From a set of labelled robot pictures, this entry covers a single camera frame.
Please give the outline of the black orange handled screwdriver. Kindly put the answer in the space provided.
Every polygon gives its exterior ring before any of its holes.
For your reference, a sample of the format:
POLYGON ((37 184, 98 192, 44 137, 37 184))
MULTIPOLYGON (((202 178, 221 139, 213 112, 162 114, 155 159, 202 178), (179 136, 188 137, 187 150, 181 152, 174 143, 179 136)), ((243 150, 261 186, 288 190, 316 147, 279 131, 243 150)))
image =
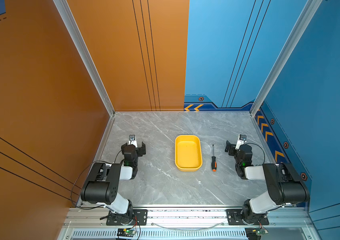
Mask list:
POLYGON ((216 162, 216 156, 214 151, 214 145, 212 145, 212 162, 211 162, 211 169, 213 172, 217 170, 217 162, 216 162))

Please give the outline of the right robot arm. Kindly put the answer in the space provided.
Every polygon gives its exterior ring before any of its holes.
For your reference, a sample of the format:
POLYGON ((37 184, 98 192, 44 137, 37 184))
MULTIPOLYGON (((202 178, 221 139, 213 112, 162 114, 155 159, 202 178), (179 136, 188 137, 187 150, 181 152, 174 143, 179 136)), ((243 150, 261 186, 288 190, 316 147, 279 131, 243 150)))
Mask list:
POLYGON ((255 166, 252 164, 252 147, 242 140, 236 144, 227 141, 225 152, 234 157, 235 170, 241 179, 266 183, 266 192, 244 202, 238 216, 245 224, 260 224, 270 211, 309 201, 309 190, 292 164, 263 163, 255 166))

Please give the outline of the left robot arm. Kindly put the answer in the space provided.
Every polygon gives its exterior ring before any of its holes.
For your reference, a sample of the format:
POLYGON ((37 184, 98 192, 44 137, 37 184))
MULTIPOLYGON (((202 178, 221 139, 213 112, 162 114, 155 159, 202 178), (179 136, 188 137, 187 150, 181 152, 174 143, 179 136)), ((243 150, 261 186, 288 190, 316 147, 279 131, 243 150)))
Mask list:
POLYGON ((94 163, 81 190, 81 200, 98 204, 109 210, 106 219, 129 225, 134 218, 132 202, 118 193, 120 180, 133 180, 138 173, 138 159, 146 154, 131 141, 121 146, 124 159, 121 163, 94 163))

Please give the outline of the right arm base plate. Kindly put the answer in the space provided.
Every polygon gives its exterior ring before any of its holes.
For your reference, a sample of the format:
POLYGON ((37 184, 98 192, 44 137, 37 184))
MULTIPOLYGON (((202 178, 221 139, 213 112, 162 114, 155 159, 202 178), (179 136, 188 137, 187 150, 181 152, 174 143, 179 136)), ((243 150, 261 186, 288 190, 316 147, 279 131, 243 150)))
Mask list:
POLYGON ((252 212, 244 213, 243 210, 240 209, 227 209, 226 218, 230 226, 269 225, 268 217, 266 214, 254 214, 252 212))

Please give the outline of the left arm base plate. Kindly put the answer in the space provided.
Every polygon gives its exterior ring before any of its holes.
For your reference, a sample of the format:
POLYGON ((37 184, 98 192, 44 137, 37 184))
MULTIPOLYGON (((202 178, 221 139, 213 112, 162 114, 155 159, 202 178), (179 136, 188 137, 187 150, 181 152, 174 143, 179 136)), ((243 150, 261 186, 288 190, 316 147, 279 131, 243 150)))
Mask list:
POLYGON ((133 209, 124 215, 108 214, 106 224, 107 226, 145 226, 148 220, 148 210, 133 209))

